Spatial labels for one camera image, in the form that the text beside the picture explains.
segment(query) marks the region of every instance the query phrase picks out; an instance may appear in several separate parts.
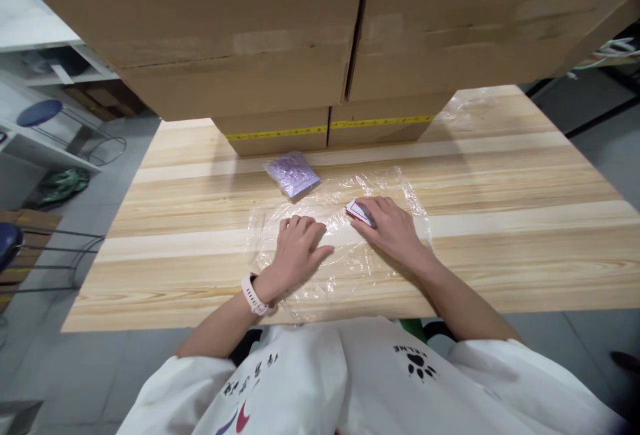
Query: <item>wrist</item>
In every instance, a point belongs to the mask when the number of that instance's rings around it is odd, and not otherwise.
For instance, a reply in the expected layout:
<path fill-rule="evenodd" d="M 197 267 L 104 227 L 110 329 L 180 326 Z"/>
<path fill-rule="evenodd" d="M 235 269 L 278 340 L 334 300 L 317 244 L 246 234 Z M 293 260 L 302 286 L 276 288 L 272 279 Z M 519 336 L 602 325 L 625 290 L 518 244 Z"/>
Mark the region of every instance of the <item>wrist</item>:
<path fill-rule="evenodd" d="M 427 246 L 421 246 L 411 258 L 407 267 L 421 279 L 428 278 L 438 271 L 442 264 L 435 257 L 431 249 Z"/>
<path fill-rule="evenodd" d="M 284 290 L 280 289 L 273 276 L 271 275 L 270 266 L 266 267 L 256 278 L 253 280 L 253 289 L 255 294 L 261 302 L 270 304 L 273 300 L 276 300 Z"/>

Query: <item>gray floor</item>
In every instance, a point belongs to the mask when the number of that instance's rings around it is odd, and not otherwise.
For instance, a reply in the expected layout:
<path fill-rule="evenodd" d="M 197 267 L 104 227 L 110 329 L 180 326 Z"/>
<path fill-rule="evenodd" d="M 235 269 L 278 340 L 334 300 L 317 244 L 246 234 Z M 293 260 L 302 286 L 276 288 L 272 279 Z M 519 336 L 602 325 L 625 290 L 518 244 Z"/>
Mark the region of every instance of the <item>gray floor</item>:
<path fill-rule="evenodd" d="M 567 131 L 582 119 L 629 97 L 594 72 L 561 82 L 537 100 Z M 157 128 L 153 118 L 118 121 L 126 154 L 96 177 L 60 212 L 61 229 L 105 234 Z M 636 207 L 640 207 L 640 109 L 630 111 L 574 140 L 576 146 Z M 69 240 L 59 240 L 70 246 Z M 91 260 L 81 265 L 86 274 Z M 46 274 L 47 283 L 52 273 Z M 42 278 L 27 280 L 30 286 Z M 40 431 L 48 435 L 113 434 L 144 381 L 173 353 L 186 330 L 60 334 L 75 295 L 17 297 L 7 310 L 8 339 L 0 350 L 0 398 L 44 400 Z M 602 401 L 617 408 L 631 379 L 609 359 L 611 350 L 640 353 L 640 310 L 544 313 L 507 316 L 527 343 L 562 364 Z M 437 350 L 445 343 L 434 339 Z"/>

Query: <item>plastic wrap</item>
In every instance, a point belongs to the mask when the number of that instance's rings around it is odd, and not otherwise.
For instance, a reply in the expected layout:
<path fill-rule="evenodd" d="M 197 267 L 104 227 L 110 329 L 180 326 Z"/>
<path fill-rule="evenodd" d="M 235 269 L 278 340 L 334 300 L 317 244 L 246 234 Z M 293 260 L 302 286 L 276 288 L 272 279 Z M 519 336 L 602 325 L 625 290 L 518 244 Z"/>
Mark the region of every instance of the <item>plastic wrap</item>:
<path fill-rule="evenodd" d="M 285 202 L 253 210 L 247 251 L 256 272 L 273 261 L 280 220 L 295 214 L 311 216 L 326 224 L 327 232 L 320 244 L 335 246 L 335 252 L 318 271 L 280 303 L 279 309 L 291 316 L 292 323 L 325 320 L 333 304 L 366 299 L 371 286 L 393 283 L 393 278 L 400 276 L 401 267 L 392 266 L 393 261 L 386 260 L 351 227 L 345 205 L 361 196 L 391 197 L 413 216 L 423 243 L 431 244 L 427 213 L 399 167 L 326 179 L 296 204 Z"/>
<path fill-rule="evenodd" d="M 304 196 L 320 183 L 320 178 L 299 151 L 290 151 L 265 163 L 265 170 L 278 184 L 278 188 L 291 199 Z"/>
<path fill-rule="evenodd" d="M 459 131 L 474 131 L 473 117 L 478 109 L 495 109 L 496 98 L 491 88 L 459 90 L 449 100 L 438 120 Z"/>

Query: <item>white watch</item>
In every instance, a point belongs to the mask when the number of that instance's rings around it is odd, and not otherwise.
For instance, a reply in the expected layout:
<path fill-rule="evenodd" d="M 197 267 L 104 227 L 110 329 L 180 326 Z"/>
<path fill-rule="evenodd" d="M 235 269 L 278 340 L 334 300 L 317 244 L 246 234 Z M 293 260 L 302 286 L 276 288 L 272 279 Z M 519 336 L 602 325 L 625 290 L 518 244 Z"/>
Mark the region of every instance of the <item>white watch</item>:
<path fill-rule="evenodd" d="M 240 282 L 242 292 L 245 294 L 245 298 L 249 302 L 253 313 L 258 316 L 269 316 L 275 312 L 276 308 L 272 308 L 268 304 L 261 302 L 258 295 L 255 294 L 252 281 L 256 277 L 256 274 L 249 274 L 242 279 Z"/>

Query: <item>purple package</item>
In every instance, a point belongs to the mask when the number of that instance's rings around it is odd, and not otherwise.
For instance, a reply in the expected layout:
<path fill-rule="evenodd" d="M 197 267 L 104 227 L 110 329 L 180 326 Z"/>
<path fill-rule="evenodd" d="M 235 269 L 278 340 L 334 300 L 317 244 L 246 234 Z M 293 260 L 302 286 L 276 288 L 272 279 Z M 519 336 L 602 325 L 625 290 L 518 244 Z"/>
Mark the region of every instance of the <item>purple package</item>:
<path fill-rule="evenodd" d="M 289 198 L 295 198 L 320 183 L 318 175 L 299 151 L 290 151 L 265 163 L 265 170 Z"/>

